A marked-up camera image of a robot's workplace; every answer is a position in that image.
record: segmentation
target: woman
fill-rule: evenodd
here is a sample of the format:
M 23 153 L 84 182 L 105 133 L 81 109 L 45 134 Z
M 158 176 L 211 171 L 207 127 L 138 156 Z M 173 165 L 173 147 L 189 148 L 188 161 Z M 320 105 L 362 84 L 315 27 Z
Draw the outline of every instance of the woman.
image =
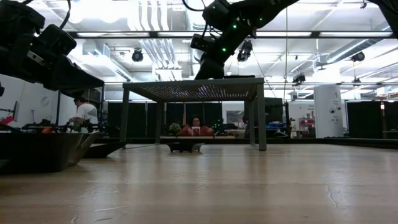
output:
M 189 124 L 180 132 L 180 136 L 214 136 L 214 131 L 208 126 L 202 126 L 199 116 L 193 116 Z

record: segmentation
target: black robotic arm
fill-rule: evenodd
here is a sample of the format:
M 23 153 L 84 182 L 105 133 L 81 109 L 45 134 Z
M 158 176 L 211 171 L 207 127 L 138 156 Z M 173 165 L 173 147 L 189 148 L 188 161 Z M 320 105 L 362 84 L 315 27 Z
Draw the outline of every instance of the black robotic arm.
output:
M 217 39 L 195 34 L 191 47 L 204 51 L 196 80 L 224 78 L 224 63 L 256 30 L 272 21 L 281 11 L 299 0 L 246 0 L 228 3 L 215 0 L 203 11 L 206 24 L 222 31 Z M 377 4 L 398 37 L 398 0 L 369 0 Z

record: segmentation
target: metal table frame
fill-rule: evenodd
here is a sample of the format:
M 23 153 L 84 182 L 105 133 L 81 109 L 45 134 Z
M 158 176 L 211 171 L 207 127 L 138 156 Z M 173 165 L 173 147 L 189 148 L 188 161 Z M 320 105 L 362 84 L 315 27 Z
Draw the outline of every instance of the metal table frame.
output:
M 162 87 L 167 88 L 168 86 L 198 86 L 198 85 L 212 85 L 212 86 L 238 86 L 238 85 L 251 85 L 251 94 L 247 97 L 234 99 L 234 98 L 222 98 L 222 97 L 208 97 L 200 98 L 193 101 L 237 101 L 243 100 L 245 104 L 248 104 L 249 112 L 249 127 L 250 127 L 250 144 L 257 148 L 255 143 L 255 132 L 254 132 L 254 100 L 257 100 L 257 115 L 258 115 L 258 133 L 259 133 L 259 145 L 260 151 L 267 150 L 266 142 L 266 121 L 265 121 L 265 104 L 264 104 L 264 79 L 263 78 L 231 78 L 223 80 L 189 80 L 189 81 L 177 81 L 177 82 L 148 82 L 148 83 L 123 83 L 123 107 L 121 115 L 121 131 L 120 141 L 127 140 L 127 119 L 129 113 L 129 95 L 130 91 L 137 93 L 143 97 L 157 102 L 157 119 L 156 119 L 156 132 L 155 142 L 160 144 L 160 136 L 162 134 L 162 116 L 164 115 L 164 104 L 168 102 L 176 102 L 171 100 L 164 100 L 159 96 L 153 95 L 144 88 Z

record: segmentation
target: white pillar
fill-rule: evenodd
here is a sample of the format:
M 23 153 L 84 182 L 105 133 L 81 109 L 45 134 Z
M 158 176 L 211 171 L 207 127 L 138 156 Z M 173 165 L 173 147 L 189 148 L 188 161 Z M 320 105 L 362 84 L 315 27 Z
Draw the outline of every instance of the white pillar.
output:
M 317 138 L 343 137 L 340 86 L 315 87 L 314 101 Z

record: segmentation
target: perforated tabletop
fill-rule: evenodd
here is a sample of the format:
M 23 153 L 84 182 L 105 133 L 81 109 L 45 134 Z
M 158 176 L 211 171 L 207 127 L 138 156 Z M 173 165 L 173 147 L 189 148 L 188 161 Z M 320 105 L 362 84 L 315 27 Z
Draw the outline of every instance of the perforated tabletop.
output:
M 156 102 L 251 101 L 263 78 L 124 83 L 123 88 Z

